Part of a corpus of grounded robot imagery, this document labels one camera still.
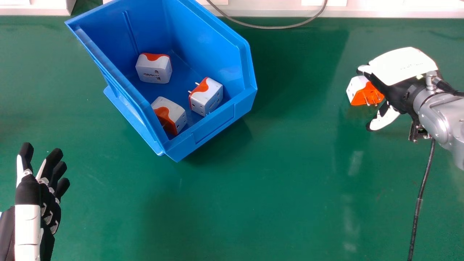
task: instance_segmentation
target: blue plastic bin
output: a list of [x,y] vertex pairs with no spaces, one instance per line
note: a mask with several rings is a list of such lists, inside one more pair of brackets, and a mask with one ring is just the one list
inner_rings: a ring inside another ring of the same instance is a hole
[[[195,0],[114,0],[66,24],[100,68],[105,95],[159,156],[178,162],[251,110],[257,86],[249,44]],[[171,57],[168,84],[139,80],[135,64],[142,52]],[[224,98],[202,117],[189,109],[187,91],[205,77],[224,85]],[[151,108],[159,96],[187,112],[176,137]]]

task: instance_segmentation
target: green table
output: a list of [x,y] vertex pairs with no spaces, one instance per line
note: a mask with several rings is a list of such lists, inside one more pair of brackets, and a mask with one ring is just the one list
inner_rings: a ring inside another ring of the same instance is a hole
[[[464,20],[232,25],[252,48],[253,110],[174,163],[103,95],[103,77],[66,19],[0,17],[0,209],[14,202],[22,142],[35,146],[35,169],[62,148],[72,185],[54,260],[406,259],[430,142],[407,140],[408,116],[365,131],[376,108],[350,107],[345,88],[358,65],[404,46],[428,53],[460,86]],[[439,148],[416,259],[463,260],[463,216],[464,172]]]

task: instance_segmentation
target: adapter held by robotic hand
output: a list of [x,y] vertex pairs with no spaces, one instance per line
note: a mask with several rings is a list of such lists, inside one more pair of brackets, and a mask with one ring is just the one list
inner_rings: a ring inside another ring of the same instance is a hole
[[357,72],[386,98],[366,125],[368,131],[380,130],[407,113],[412,118],[409,139],[433,137],[464,170],[463,93],[442,80],[430,57],[413,47],[401,48],[359,66]]

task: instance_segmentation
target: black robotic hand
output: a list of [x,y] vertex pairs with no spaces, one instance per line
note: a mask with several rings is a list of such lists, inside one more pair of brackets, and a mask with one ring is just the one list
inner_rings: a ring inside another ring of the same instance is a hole
[[24,143],[16,159],[15,206],[0,215],[0,261],[49,261],[61,221],[60,200],[69,188],[66,164],[54,149],[33,176],[34,148]]

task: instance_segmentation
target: bin handle lip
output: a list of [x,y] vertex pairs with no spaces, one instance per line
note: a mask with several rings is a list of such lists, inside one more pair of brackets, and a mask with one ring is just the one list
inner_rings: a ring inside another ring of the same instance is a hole
[[137,89],[129,82],[128,79],[121,78],[121,77],[115,77],[114,72],[117,72],[122,75],[122,73],[119,71],[118,68],[110,61],[108,57],[100,50],[100,48],[90,39],[90,37],[87,35],[87,33],[82,29],[82,28],[76,28],[75,30],[76,36],[79,38],[79,40],[82,42],[82,44],[87,47],[91,55],[98,61],[100,64],[105,64],[104,70],[107,71],[107,73],[115,80],[115,82],[120,85],[124,90],[129,90],[131,93],[133,93],[135,96],[138,96],[137,99],[140,100],[140,102],[136,102],[134,97],[131,95],[123,95],[129,103],[132,104],[136,112],[140,115],[143,123],[145,124],[145,127],[147,127],[148,132],[153,138],[158,139],[159,145],[163,151],[166,151],[166,148],[164,147],[164,143],[168,141],[168,137],[165,132],[161,132],[161,135],[156,135],[155,130],[152,126],[151,120],[147,117],[147,115],[144,113],[144,109],[142,109],[142,106],[144,108],[151,107],[148,101],[137,91]]

